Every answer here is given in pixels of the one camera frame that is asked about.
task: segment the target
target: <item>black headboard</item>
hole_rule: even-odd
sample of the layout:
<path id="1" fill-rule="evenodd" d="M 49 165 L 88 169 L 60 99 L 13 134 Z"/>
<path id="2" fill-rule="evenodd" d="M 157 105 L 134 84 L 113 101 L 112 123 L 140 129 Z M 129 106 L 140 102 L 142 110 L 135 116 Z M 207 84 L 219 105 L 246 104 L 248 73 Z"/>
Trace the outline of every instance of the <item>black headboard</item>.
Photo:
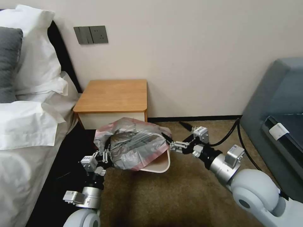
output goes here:
<path id="1" fill-rule="evenodd" d="M 68 73 L 72 82 L 75 84 L 77 91 L 79 93 L 82 93 L 82 89 L 76 77 L 72 62 L 70 61 L 69 54 L 59 32 L 59 29 L 54 21 L 52 21 L 50 27 L 47 30 L 47 36 L 56 50 L 58 60 L 61 64 L 61 70 Z"/>

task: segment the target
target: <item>white pillow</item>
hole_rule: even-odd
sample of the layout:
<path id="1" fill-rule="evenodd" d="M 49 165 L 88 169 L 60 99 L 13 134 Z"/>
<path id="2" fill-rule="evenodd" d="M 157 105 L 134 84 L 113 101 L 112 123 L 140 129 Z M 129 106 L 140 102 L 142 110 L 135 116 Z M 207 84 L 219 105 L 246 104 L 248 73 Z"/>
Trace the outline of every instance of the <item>white pillow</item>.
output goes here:
<path id="1" fill-rule="evenodd" d="M 59 74 L 61 65 L 47 36 L 54 12 L 18 5 L 0 11 L 0 26 L 23 31 L 21 55 L 15 78 L 16 95 L 63 92 L 67 82 Z"/>
<path id="2" fill-rule="evenodd" d="M 0 150 L 54 146 L 57 126 L 63 122 L 63 117 L 43 102 L 1 103 Z"/>

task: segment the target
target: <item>wall switch panel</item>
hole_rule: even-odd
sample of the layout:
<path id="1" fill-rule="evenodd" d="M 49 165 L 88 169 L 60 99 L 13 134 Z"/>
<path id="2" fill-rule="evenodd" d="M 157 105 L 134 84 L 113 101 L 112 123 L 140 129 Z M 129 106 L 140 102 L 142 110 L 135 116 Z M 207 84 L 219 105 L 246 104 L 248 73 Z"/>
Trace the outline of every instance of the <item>wall switch panel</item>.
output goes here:
<path id="1" fill-rule="evenodd" d="M 93 44 L 89 27 L 74 27 L 79 44 Z"/>
<path id="2" fill-rule="evenodd" d="M 105 26 L 74 27 L 79 44 L 108 43 Z"/>
<path id="3" fill-rule="evenodd" d="M 90 26 L 89 29 L 94 43 L 108 43 L 105 26 Z"/>

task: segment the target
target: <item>floor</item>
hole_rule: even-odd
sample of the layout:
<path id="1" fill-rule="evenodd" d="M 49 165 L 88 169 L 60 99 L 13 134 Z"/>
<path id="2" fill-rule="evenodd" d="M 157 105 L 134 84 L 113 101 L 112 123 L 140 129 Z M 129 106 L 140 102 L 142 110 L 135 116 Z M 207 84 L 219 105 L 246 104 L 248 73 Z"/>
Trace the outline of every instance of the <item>floor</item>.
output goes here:
<path id="1" fill-rule="evenodd" d="M 207 127 L 210 143 L 215 143 L 225 136 L 233 122 L 190 123 Z M 174 140 L 189 135 L 177 122 L 158 124 L 170 128 Z M 241 134 L 254 161 L 273 179 L 246 133 L 242 130 Z M 226 153 L 234 144 L 240 144 L 236 130 L 217 149 Z M 247 157 L 241 164 L 241 168 L 254 168 Z M 190 154 L 171 152 L 171 166 L 162 174 L 108 169 L 101 203 L 101 226 L 262 226 L 238 207 L 232 194 Z"/>

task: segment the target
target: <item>plastic bag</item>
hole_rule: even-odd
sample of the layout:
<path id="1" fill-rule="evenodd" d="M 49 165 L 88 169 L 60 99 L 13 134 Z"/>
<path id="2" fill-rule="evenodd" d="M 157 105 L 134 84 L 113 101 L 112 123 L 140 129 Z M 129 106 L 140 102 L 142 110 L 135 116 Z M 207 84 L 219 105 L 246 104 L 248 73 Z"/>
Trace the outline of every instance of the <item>plastic bag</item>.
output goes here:
<path id="1" fill-rule="evenodd" d="M 169 148 L 162 132 L 171 137 L 168 128 L 132 118 L 121 118 L 96 130 L 94 143 L 102 152 L 110 138 L 109 155 L 114 167 L 137 171 Z"/>

